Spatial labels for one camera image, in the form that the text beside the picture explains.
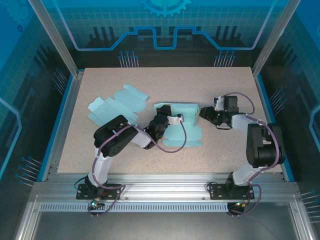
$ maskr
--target beige work surface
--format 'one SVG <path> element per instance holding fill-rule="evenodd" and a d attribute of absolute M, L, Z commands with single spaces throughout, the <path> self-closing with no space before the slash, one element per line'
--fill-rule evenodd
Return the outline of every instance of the beige work surface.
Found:
<path fill-rule="evenodd" d="M 58 173 L 88 173 L 95 157 L 94 132 L 98 129 L 87 116 L 88 105 L 97 97 L 113 97 L 132 85 L 147 94 L 146 108 L 137 113 L 137 122 L 146 127 L 154 118 L 154 104 L 196 103 L 212 106 L 214 97 L 242 92 L 255 104 L 256 118 L 266 120 L 251 69 L 249 67 L 150 67 L 86 68 L 66 136 Z M 238 96 L 241 112 L 252 111 L 249 101 Z M 114 157 L 110 173 L 228 173 L 246 161 L 246 136 L 236 129 L 218 130 L 199 118 L 203 137 L 201 147 L 185 147 L 177 153 L 164 153 L 157 147 L 145 150 L 129 143 Z M 280 172 L 277 166 L 274 172 Z"/>

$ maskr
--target blue glass wall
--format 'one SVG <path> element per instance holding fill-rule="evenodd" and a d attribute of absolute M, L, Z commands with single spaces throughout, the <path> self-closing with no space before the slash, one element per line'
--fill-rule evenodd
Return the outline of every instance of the blue glass wall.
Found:
<path fill-rule="evenodd" d="M 213 66 L 220 51 L 253 66 L 286 3 L 44 1 L 79 68 L 120 67 L 120 51 L 135 51 L 140 67 Z"/>
<path fill-rule="evenodd" d="M 0 239 L 12 239 L 69 72 L 28 1 L 0 1 Z M 32 165 L 22 161 L 31 156 Z"/>
<path fill-rule="evenodd" d="M 261 71 L 302 192 L 320 191 L 320 2 L 303 0 Z"/>

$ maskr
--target gear logo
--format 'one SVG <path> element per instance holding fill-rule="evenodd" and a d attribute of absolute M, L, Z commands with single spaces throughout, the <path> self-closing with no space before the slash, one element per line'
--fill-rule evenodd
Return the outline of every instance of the gear logo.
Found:
<path fill-rule="evenodd" d="M 191 0 L 142 0 L 141 3 L 150 14 L 166 18 L 168 15 L 173 17 L 174 14 L 180 14 L 181 10 L 187 9 L 186 5 L 191 4 Z"/>
<path fill-rule="evenodd" d="M 28 19 L 30 7 L 27 0 L 0 0 L 0 7 L 6 7 L 11 17 L 22 24 Z"/>

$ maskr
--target speckled tabletop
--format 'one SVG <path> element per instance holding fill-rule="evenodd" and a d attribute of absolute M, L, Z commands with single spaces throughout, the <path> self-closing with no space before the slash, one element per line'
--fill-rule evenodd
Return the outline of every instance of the speckled tabletop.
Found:
<path fill-rule="evenodd" d="M 94 132 L 99 128 L 87 115 L 95 98 L 113 97 L 132 85 L 147 94 L 146 108 L 137 113 L 137 122 L 146 127 L 154 118 L 156 103 L 196 103 L 212 106 L 214 97 L 242 92 L 255 104 L 256 118 L 266 120 L 251 69 L 249 67 L 150 67 L 86 68 L 66 136 L 58 173 L 88 173 L 95 157 Z M 238 97 L 241 112 L 250 112 L 247 99 Z M 228 173 L 246 161 L 246 136 L 240 131 L 218 130 L 199 118 L 201 147 L 186 147 L 177 153 L 164 153 L 154 147 L 144 150 L 130 143 L 113 160 L 110 173 Z M 160 145 L 168 150 L 176 147 Z M 273 172 L 281 172 L 277 166 Z"/>

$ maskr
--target black servo bracket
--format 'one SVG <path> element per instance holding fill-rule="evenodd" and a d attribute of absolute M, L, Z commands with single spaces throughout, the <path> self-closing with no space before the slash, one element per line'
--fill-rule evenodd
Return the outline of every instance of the black servo bracket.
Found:
<path fill-rule="evenodd" d="M 237 186 L 232 194 L 227 191 L 226 184 L 211 183 L 208 185 L 210 193 L 210 200 L 253 200 L 255 194 L 253 188 L 250 186 Z"/>
<path fill-rule="evenodd" d="M 106 187 L 119 187 L 121 184 L 106 184 Z M 115 200 L 119 194 L 119 189 L 108 190 L 104 189 L 103 193 L 101 194 L 101 200 Z M 92 200 L 97 196 L 93 193 L 92 189 L 88 187 L 87 184 L 79 184 L 78 190 L 76 193 L 77 200 Z"/>

